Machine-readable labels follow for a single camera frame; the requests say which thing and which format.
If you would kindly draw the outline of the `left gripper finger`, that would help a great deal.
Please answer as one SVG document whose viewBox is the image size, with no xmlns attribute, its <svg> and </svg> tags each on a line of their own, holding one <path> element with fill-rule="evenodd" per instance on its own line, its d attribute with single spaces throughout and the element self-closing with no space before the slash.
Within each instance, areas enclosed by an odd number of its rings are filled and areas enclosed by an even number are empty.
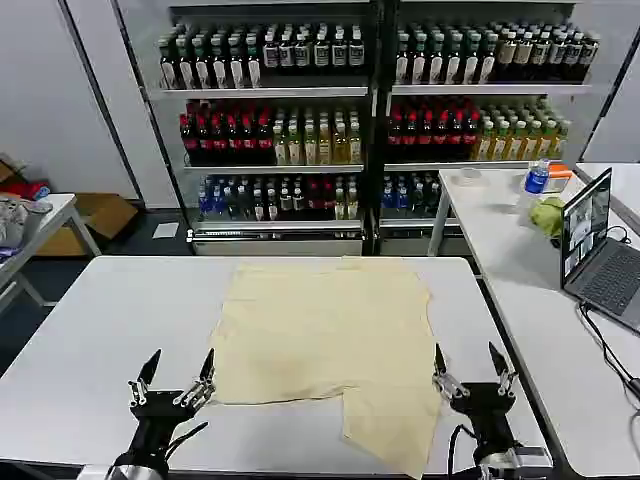
<svg viewBox="0 0 640 480">
<path fill-rule="evenodd" d="M 142 406 L 147 403 L 148 387 L 150 386 L 161 356 L 161 350 L 157 349 L 155 353 L 143 364 L 137 379 L 129 381 L 128 385 L 131 392 L 131 406 Z"/>
<path fill-rule="evenodd" d="M 187 388 L 173 400 L 174 405 L 203 406 L 209 401 L 209 399 L 215 392 L 214 355 L 214 349 L 210 348 L 200 370 L 199 376 L 194 380 L 193 384 L 189 388 Z"/>
</svg>

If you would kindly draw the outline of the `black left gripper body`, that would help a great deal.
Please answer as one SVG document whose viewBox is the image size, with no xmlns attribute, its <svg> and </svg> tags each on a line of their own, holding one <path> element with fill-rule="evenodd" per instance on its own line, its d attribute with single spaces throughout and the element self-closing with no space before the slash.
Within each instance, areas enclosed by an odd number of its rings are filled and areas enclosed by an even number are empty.
<svg viewBox="0 0 640 480">
<path fill-rule="evenodd" d="M 196 413 L 192 406 L 174 405 L 178 395 L 178 391 L 150 391 L 146 404 L 130 408 L 138 425 L 128 450 L 118 457 L 119 465 L 167 465 L 175 451 L 201 431 L 198 425 L 173 438 L 176 428 Z"/>
</svg>

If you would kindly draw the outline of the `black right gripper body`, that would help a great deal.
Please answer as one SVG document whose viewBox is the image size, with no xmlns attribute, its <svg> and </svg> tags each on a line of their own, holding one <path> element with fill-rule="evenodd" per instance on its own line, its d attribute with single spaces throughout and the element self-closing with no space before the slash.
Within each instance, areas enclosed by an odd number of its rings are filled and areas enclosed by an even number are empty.
<svg viewBox="0 0 640 480">
<path fill-rule="evenodd" d="M 455 393 L 450 407 L 471 422 L 476 441 L 474 458 L 505 453 L 516 445 L 506 414 L 515 404 L 513 392 L 500 393 L 497 383 L 465 382 L 464 391 Z"/>
</svg>

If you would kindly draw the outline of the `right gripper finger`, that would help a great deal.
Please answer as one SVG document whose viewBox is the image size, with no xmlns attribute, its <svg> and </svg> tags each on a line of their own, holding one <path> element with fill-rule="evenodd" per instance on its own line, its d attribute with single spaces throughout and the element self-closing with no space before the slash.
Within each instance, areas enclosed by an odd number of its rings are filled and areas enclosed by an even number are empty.
<svg viewBox="0 0 640 480">
<path fill-rule="evenodd" d="M 494 369 L 499 378 L 498 394 L 500 396 L 514 397 L 515 394 L 512 391 L 512 386 L 518 374 L 509 369 L 506 358 L 498 351 L 492 342 L 490 342 L 488 346 Z"/>
<path fill-rule="evenodd" d="M 438 343 L 435 344 L 432 382 L 440 394 L 448 401 L 470 396 L 470 391 L 448 372 L 444 356 Z"/>
</svg>

